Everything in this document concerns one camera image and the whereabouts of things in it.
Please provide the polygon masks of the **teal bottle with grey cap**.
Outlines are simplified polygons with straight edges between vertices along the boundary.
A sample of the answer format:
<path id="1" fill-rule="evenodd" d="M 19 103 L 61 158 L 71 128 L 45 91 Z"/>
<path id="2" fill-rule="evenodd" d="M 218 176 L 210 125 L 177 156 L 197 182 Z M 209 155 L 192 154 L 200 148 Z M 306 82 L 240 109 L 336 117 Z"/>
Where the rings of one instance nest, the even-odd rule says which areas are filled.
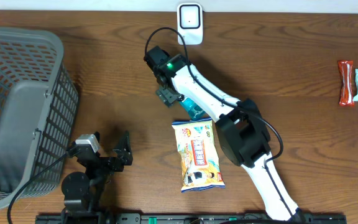
<path id="1" fill-rule="evenodd" d="M 200 119 L 205 114 L 205 111 L 187 96 L 185 96 L 183 100 L 179 101 L 179 103 L 192 120 Z"/>

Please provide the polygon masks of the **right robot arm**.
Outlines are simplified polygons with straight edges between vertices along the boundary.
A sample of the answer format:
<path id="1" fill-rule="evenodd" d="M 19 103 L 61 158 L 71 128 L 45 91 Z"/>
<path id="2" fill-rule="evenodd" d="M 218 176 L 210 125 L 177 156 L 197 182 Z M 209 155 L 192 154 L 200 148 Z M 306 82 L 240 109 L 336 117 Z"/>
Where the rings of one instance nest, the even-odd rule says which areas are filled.
<path id="1" fill-rule="evenodd" d="M 193 100 L 214 121 L 225 156 L 253 181 L 272 220 L 303 223 L 299 206 L 289 196 L 274 166 L 269 145 L 275 128 L 263 119 L 252 100 L 232 97 L 207 80 L 187 54 L 170 56 L 160 47 L 145 51 L 145 63 L 157 82 Z"/>

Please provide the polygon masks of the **red orange snack bar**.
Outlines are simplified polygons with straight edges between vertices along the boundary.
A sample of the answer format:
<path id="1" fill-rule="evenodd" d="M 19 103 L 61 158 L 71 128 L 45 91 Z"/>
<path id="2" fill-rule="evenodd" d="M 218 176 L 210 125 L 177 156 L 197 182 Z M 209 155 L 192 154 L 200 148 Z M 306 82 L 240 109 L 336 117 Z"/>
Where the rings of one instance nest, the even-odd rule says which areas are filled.
<path id="1" fill-rule="evenodd" d="M 341 75 L 342 88 L 339 104 L 341 106 L 354 106 L 352 94 L 352 60 L 339 60 L 337 62 Z"/>

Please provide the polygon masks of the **yellow snack chip bag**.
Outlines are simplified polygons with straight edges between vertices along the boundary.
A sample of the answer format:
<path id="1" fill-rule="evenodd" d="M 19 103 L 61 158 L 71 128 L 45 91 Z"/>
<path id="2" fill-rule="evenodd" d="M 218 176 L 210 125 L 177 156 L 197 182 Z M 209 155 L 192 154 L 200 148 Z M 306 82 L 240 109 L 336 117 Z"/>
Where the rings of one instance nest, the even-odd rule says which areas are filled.
<path id="1" fill-rule="evenodd" d="M 213 120 L 174 121 L 172 128 L 181 156 L 181 192 L 225 188 L 214 144 Z"/>

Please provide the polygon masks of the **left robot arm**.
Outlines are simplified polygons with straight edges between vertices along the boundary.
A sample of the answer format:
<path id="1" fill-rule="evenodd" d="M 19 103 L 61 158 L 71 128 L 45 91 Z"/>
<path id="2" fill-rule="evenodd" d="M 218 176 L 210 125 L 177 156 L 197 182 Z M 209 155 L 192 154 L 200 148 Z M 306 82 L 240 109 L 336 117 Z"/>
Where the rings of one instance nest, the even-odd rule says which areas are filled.
<path id="1" fill-rule="evenodd" d="M 68 157 L 76 157 L 84 172 L 72 172 L 62 182 L 65 210 L 62 223 L 114 223 L 114 215 L 99 206 L 105 185 L 116 172 L 133 162 L 129 132 L 126 131 L 113 148 L 115 156 L 103 157 L 99 133 L 83 134 L 67 149 Z"/>

